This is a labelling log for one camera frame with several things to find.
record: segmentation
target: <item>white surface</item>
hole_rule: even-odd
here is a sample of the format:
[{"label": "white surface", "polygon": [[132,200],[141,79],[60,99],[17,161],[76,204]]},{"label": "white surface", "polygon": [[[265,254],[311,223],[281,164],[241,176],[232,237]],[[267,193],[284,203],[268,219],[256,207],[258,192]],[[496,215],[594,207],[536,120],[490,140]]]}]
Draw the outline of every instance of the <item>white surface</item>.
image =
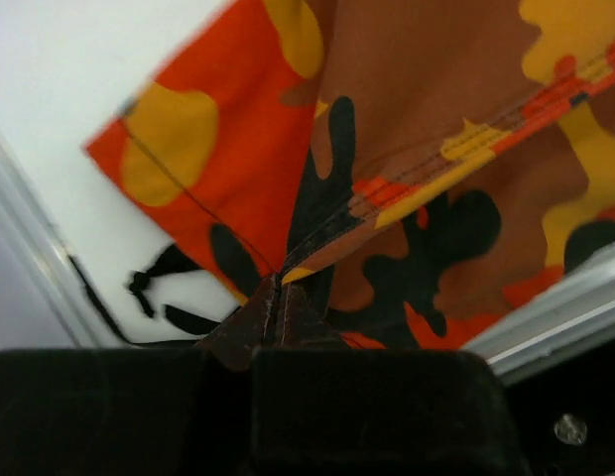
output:
[{"label": "white surface", "polygon": [[[190,338],[123,286],[170,239],[80,146],[224,3],[0,0],[0,135],[132,340]],[[157,280],[151,297],[217,320],[235,305],[206,272]]]}]

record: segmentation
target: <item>bolt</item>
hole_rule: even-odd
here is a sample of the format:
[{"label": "bolt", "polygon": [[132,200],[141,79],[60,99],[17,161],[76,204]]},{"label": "bolt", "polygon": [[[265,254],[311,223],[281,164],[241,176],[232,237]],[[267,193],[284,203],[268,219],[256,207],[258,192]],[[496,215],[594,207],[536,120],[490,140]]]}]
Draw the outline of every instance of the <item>bolt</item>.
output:
[{"label": "bolt", "polygon": [[554,424],[554,434],[563,444],[582,446],[587,441],[587,424],[578,416],[565,414]]}]

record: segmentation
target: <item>pinched fabric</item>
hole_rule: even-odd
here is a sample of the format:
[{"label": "pinched fabric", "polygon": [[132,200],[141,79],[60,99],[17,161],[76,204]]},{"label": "pinched fabric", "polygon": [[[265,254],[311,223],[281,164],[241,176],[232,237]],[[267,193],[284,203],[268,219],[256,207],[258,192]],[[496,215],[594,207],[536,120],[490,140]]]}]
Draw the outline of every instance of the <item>pinched fabric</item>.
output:
[{"label": "pinched fabric", "polygon": [[457,348],[615,241],[615,1],[237,0],[86,150],[242,303]]}]

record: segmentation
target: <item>garment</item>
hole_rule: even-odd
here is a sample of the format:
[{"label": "garment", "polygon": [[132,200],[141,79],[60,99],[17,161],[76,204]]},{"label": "garment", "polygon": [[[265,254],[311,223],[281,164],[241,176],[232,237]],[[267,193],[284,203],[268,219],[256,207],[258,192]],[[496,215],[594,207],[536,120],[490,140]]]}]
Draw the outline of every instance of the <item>garment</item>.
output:
[{"label": "garment", "polygon": [[86,150],[242,303],[457,348],[615,241],[615,1],[236,0]]}]

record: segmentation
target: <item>screw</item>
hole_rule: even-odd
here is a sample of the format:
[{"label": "screw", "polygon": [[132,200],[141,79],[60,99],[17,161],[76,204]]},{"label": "screw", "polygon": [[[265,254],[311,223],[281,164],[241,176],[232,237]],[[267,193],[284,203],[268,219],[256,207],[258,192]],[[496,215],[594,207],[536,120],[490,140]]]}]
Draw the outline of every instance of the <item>screw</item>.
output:
[{"label": "screw", "polygon": [[563,444],[582,446],[587,441],[587,424],[578,416],[564,414],[554,424],[554,434]]}]

